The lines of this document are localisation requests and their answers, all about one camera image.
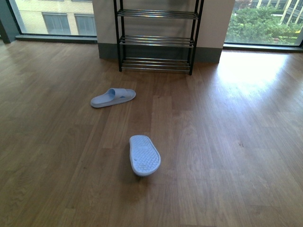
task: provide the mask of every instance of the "building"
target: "building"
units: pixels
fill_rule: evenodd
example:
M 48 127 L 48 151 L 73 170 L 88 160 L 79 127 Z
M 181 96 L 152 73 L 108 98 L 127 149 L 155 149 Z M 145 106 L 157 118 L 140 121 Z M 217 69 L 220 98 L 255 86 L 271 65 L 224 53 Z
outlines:
M 281 21 L 288 24 L 293 22 L 300 24 L 303 22 L 303 0 L 291 0 L 288 2 Z
M 258 8 L 258 7 L 266 7 L 266 6 L 273 6 L 279 9 L 285 9 L 287 2 L 289 0 L 252 0 L 251 1 L 251 8 Z
M 91 0 L 10 0 L 24 34 L 93 35 Z

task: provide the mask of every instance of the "yellow brick building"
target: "yellow brick building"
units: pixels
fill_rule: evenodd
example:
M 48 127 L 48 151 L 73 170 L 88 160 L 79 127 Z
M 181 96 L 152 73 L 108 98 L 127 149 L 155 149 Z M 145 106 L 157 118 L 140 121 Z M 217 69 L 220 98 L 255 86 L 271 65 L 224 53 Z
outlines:
M 24 24 L 23 33 L 96 35 L 91 0 L 14 1 Z

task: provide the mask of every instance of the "slipper strap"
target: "slipper strap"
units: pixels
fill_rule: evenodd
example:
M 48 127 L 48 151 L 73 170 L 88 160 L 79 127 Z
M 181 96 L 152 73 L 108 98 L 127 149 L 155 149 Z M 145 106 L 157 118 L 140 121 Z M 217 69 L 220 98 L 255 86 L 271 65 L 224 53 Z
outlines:
M 129 98 L 130 95 L 128 94 L 127 90 L 124 88 L 111 88 L 115 92 L 114 100 L 123 98 Z

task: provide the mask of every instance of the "building window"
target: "building window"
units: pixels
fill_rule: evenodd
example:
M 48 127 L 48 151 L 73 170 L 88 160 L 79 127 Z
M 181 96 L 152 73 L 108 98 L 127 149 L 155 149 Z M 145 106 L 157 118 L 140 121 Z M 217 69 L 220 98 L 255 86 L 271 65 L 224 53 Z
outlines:
M 42 13 L 48 31 L 52 35 L 70 35 L 71 30 L 66 13 Z
M 285 7 L 285 3 L 280 3 L 278 6 L 279 9 L 284 9 L 284 7 Z
M 297 20 L 297 17 L 295 15 L 292 16 L 292 18 L 290 19 L 291 22 L 295 22 Z
M 266 1 L 262 1 L 261 6 L 267 6 L 268 2 L 269 1 L 267 1 L 267 0 Z
M 95 18 L 91 14 L 75 14 L 79 35 L 96 36 Z
M 250 7 L 251 7 L 251 8 L 256 8 L 256 7 L 257 7 L 257 5 L 258 5 L 258 3 L 257 3 L 257 2 L 252 2 L 252 3 L 251 3 L 251 5 L 250 5 Z
M 294 8 L 295 4 L 296 4 L 297 0 L 292 0 L 292 2 L 289 5 L 289 8 Z
M 289 17 L 290 17 L 290 15 L 286 13 L 286 15 L 285 15 L 285 17 L 284 17 L 284 20 L 283 20 L 283 23 L 287 23 Z
M 302 6 L 303 6 L 303 0 L 300 0 L 299 3 L 298 3 L 298 5 L 297 5 L 296 10 L 301 11 Z

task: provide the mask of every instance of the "white wall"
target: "white wall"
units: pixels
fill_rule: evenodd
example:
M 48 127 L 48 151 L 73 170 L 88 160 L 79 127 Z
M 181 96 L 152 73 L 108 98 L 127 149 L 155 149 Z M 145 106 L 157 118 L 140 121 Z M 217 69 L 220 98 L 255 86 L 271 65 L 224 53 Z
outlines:
M 205 0 L 198 47 L 223 47 L 234 2 L 235 0 Z M 195 0 L 124 0 L 125 9 L 193 11 L 194 6 Z M 98 43 L 115 44 L 113 0 L 93 0 L 93 8 Z M 131 35 L 189 37 L 190 29 L 191 20 L 125 17 L 125 33 Z

